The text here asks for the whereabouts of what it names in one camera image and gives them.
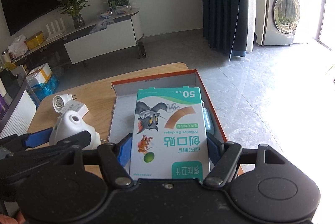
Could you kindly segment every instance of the wooden table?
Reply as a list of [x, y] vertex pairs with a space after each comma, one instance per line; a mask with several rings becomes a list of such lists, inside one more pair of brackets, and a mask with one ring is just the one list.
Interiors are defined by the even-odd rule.
[[[111, 86], [113, 81], [184, 70], [188, 70], [186, 64], [177, 62], [143, 69], [115, 77], [109, 77], [103, 80], [98, 80], [74, 87], [57, 94], [73, 94], [76, 95], [78, 101], [85, 103], [89, 112], [84, 116], [83, 120], [87, 124], [93, 126], [96, 132], [100, 133], [101, 139], [107, 140], [112, 121], [112, 110], [116, 100], [116, 94]], [[31, 121], [30, 127], [28, 129], [29, 133], [47, 129], [49, 127], [53, 127], [56, 124], [59, 114], [56, 113], [52, 107], [52, 99], [57, 94], [47, 96], [42, 100], [34, 118]], [[85, 170], [102, 177], [98, 166], [86, 166]]]

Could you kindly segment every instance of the adhesive bandage box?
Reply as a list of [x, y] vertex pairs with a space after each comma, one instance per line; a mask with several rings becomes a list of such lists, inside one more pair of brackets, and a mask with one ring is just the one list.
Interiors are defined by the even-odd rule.
[[209, 172], [200, 89], [138, 90], [130, 176], [202, 181]]

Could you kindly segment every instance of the small box on tv stand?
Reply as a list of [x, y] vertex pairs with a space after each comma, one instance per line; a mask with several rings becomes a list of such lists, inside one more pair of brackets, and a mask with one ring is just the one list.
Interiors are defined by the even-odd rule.
[[110, 9], [116, 9], [119, 6], [128, 6], [128, 0], [107, 0]]

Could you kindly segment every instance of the open cardboard box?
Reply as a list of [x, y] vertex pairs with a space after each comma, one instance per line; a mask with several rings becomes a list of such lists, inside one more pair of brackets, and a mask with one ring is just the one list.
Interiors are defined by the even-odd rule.
[[[227, 138], [197, 70], [165, 73], [112, 82], [112, 87], [117, 97], [108, 141], [118, 143], [126, 137], [126, 135], [133, 132], [137, 91], [139, 89], [183, 86], [200, 88], [201, 99], [204, 101], [205, 107], [212, 117], [214, 136], [218, 140], [226, 142]], [[129, 171], [129, 163], [125, 166], [125, 169]]]

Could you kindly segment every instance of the plastic bag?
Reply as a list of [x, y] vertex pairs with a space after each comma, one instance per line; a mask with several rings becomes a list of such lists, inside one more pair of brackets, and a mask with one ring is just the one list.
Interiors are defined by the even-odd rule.
[[93, 33], [98, 32], [100, 30], [104, 30], [110, 24], [115, 24], [113, 19], [104, 19], [104, 20], [102, 20], [101, 22], [99, 22], [98, 24], [96, 24], [94, 26], [94, 28], [91, 30], [90, 34], [93, 34]]
[[47, 83], [39, 83], [32, 87], [37, 98], [42, 101], [43, 98], [52, 95], [58, 87], [58, 80], [54, 74], [51, 75]]
[[13, 43], [8, 46], [8, 52], [13, 55], [14, 59], [21, 57], [28, 51], [28, 46], [25, 43], [26, 39], [26, 36], [22, 34], [19, 37], [15, 38]]

